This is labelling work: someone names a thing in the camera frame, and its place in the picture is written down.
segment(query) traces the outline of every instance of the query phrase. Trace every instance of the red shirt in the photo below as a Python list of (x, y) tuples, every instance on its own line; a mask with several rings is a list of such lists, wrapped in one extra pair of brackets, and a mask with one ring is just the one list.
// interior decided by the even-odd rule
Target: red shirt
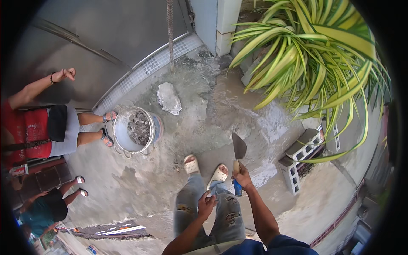
[[(1, 125), (12, 134), (16, 144), (49, 139), (47, 109), (13, 110), (9, 101), (6, 101), (1, 107), (1, 111)], [(3, 162), (8, 167), (13, 167), (13, 163), (25, 161), (26, 158), (49, 157), (50, 153), (51, 143), (48, 142), (33, 148), (13, 151), (11, 155), (3, 158)]]

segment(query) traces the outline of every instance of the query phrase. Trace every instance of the ripped jeans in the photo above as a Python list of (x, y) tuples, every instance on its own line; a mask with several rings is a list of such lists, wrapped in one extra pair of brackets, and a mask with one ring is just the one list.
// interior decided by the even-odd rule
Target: ripped jeans
[[(229, 192), (221, 181), (213, 181), (211, 194), (217, 196), (217, 209), (213, 229), (209, 236), (201, 227), (192, 251), (214, 244), (245, 239), (245, 226), (242, 221), (241, 207), (236, 197)], [(205, 192), (204, 182), (199, 173), (191, 174), (187, 184), (176, 198), (174, 213), (174, 236), (180, 235), (197, 218), (198, 200)]]

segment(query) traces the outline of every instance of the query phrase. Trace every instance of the woman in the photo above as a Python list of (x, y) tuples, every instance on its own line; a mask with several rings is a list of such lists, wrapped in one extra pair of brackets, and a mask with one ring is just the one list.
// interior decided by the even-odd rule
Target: woman
[(53, 188), (50, 192), (44, 191), (26, 200), (20, 208), (21, 228), (24, 235), (29, 238), (30, 233), (35, 237), (42, 238), (48, 231), (67, 217), (68, 205), (81, 194), (88, 196), (88, 192), (79, 188), (71, 195), (62, 199), (64, 194), (75, 184), (85, 183), (82, 176), (65, 183), (60, 189)]
[[(52, 157), (76, 151), (82, 144), (101, 139), (108, 147), (113, 146), (112, 139), (105, 129), (98, 132), (81, 132), (80, 125), (114, 120), (117, 113), (107, 112), (103, 116), (92, 113), (77, 114), (71, 106), (56, 105), (20, 111), (19, 107), (34, 100), (43, 90), (65, 78), (75, 80), (75, 68), (61, 69), (40, 80), (25, 86), (11, 96), (1, 107), (1, 145), (2, 162), (10, 170), (13, 167), (26, 167), (27, 158)], [(21, 178), (11, 178), (15, 190), (21, 189)]]

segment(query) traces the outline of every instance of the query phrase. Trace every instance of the trowel blade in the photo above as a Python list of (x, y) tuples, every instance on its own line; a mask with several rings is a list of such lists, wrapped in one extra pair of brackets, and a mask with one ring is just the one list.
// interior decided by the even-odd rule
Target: trowel blade
[(232, 144), (234, 145), (235, 158), (244, 158), (246, 154), (246, 143), (236, 133), (232, 133)]

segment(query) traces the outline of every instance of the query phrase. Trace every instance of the hand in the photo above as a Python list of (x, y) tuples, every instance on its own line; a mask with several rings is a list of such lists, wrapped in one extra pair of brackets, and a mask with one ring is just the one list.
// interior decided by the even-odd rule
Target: hand
[(198, 217), (203, 217), (203, 219), (208, 219), (214, 206), (218, 204), (218, 201), (215, 200), (217, 198), (215, 195), (207, 197), (210, 192), (210, 190), (206, 191), (198, 200)]
[(236, 179), (239, 184), (241, 184), (242, 189), (245, 191), (248, 191), (250, 187), (253, 186), (251, 177), (249, 176), (248, 169), (242, 164), (240, 161), (239, 162), (239, 173), (233, 171), (231, 179)]
[(52, 81), (53, 82), (60, 82), (66, 77), (68, 77), (70, 80), (75, 80), (75, 74), (76, 70), (75, 68), (70, 68), (70, 69), (61, 69), (61, 71), (56, 72), (52, 74)]
[(37, 197), (44, 197), (45, 195), (48, 195), (49, 191), (43, 191), (40, 194), (37, 195)]

